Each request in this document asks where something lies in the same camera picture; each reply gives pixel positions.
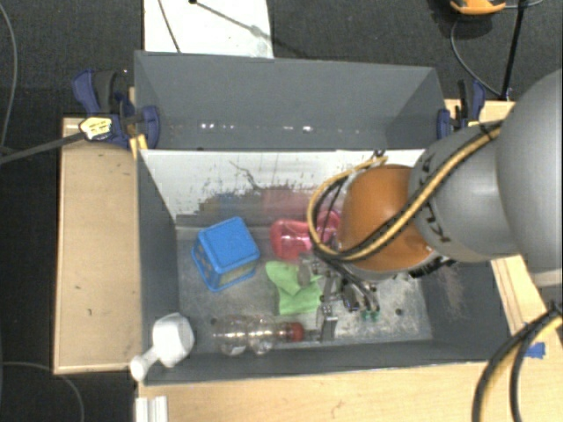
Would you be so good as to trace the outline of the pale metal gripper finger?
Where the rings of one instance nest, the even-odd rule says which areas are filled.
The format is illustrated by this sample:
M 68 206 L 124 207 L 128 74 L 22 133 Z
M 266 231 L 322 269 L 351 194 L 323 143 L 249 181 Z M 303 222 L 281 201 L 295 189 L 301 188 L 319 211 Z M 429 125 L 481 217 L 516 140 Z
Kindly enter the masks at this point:
M 331 304 L 321 304 L 317 313 L 318 340 L 329 342 L 336 339 L 336 327 L 339 318 Z
M 301 255 L 298 260 L 297 282 L 300 287 L 308 287 L 322 278 L 321 261 L 314 255 Z

